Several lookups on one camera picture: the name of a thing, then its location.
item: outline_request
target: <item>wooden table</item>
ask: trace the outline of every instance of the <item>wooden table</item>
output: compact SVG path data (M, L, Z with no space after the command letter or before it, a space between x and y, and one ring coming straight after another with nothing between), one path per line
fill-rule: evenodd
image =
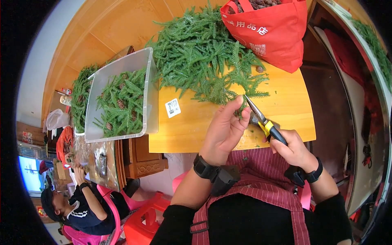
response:
M316 139L312 107L300 69L290 74L268 63L264 63L269 81L259 86L260 91L270 96L252 99L263 114L280 124L282 129L295 129L304 142ZM258 72L252 68L252 74ZM243 88L232 85L232 90L243 94ZM218 105L191 100L194 92L188 90L178 100L181 113L169 118L165 103L179 97L180 90L164 87L159 91L159 132L149 135L150 152L198 152L203 145L207 128ZM268 147L262 143L262 131L253 125L245 130L234 150Z

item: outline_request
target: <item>barcode sticker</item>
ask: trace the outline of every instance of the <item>barcode sticker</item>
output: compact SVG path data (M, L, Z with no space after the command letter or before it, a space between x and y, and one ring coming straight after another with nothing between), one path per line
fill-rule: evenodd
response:
M169 118L174 117L177 114L181 113L180 105L178 104L178 100L174 99L165 104L167 115Z

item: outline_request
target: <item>red striped apron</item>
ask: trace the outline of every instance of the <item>red striped apron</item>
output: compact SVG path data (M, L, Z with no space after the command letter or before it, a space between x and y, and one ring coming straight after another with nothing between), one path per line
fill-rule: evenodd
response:
M266 203L288 209L291 220L295 245L310 245L309 233L305 224L302 205L298 195L292 193L294 185L283 176L289 164L279 154L273 154L271 149L252 149L232 151L227 165L236 164L241 173L237 182L225 195L210 197L196 212L191 231L192 244L209 245L208 208L222 197L242 193Z

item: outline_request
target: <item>pliers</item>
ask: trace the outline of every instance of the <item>pliers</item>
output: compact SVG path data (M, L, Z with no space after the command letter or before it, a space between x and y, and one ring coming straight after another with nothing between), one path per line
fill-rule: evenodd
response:
M280 132L276 129L274 123L267 119L262 112L257 108L257 106L249 99L247 95L245 95L246 100L252 109L253 113L251 113L250 123L258 124L260 128L264 131L265 137L268 142L271 140L271 136L276 140L279 140L283 144L287 145L285 138L280 134Z

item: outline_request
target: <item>hand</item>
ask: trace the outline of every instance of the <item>hand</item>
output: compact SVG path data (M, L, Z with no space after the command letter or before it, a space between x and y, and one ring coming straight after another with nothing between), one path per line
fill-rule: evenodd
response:
M75 173L75 180L78 185L86 182L84 179L84 166L82 166L80 163L75 163L73 169Z
M317 170L318 161L316 157L308 151L302 142L301 137L295 130L278 129L285 138L287 145L271 138L270 146L272 152L278 152L288 164L301 167L306 173Z
M250 107L242 111L242 119L234 116L234 112L242 103L243 96L239 95L226 106L221 106L215 113L208 127L204 145L199 152L208 164L216 166L226 164L229 153L240 141L250 118Z

